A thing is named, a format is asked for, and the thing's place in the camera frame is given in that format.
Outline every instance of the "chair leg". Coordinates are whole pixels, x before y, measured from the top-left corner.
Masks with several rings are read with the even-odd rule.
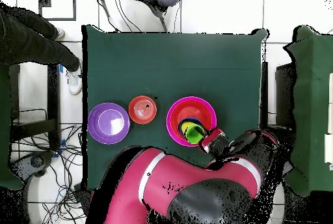
[[[159,17],[159,20],[160,20],[161,23],[162,23],[162,26],[163,26],[164,31],[167,33],[167,32],[168,32],[168,29],[167,29],[167,26],[165,25],[164,18],[163,18],[163,17]]]

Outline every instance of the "table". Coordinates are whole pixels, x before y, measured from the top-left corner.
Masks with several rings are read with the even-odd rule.
[[[302,196],[312,191],[333,191],[333,171],[325,163],[333,36],[300,26],[285,49],[297,72],[293,88],[296,139],[291,153],[295,168],[286,176],[286,183]]]
[[[265,29],[252,35],[103,33],[90,25],[86,29],[87,112],[103,102],[127,111],[139,95],[157,105],[151,123],[131,121],[127,137],[117,144],[103,145],[87,134],[87,189],[100,186],[113,158],[130,145],[158,147],[194,165],[208,163],[211,156],[177,144],[167,132],[168,110],[185,96],[207,100],[218,127],[231,140],[258,126]]]

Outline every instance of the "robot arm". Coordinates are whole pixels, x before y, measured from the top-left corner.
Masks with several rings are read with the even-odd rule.
[[[95,192],[86,224],[146,224],[149,209],[176,224],[241,224],[272,164],[275,138],[252,130],[229,143],[213,130],[200,142],[213,156],[205,168],[154,147],[128,150]]]

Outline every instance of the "green panel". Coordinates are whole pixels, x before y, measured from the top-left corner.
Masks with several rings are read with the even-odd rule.
[[[297,133],[291,155],[297,170],[287,176],[286,182],[300,195],[313,190],[333,191],[333,172],[325,164],[324,153],[333,36],[319,35],[302,26],[297,30],[297,41],[288,50],[297,69],[293,110]]]
[[[8,189],[21,189],[22,182],[12,175],[8,168],[10,148],[10,82],[7,66],[0,65],[0,186]]]
[[[88,134],[88,188],[99,187],[113,157],[129,145],[154,146],[195,165],[211,157],[175,143],[166,128],[171,105],[185,96],[207,100],[218,126],[233,139],[259,121],[261,43],[254,35],[102,33],[87,26],[88,112],[103,102],[126,111],[139,95],[155,100],[157,115],[145,125],[131,121],[127,137],[103,145]]]

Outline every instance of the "white shoe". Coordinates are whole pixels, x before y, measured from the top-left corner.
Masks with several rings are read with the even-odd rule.
[[[80,60],[80,67],[75,72],[67,70],[68,86],[70,93],[77,95],[82,90],[82,60]]]
[[[58,31],[58,36],[56,37],[55,41],[65,36],[65,31],[63,29],[61,29],[60,27],[56,27],[56,29]]]

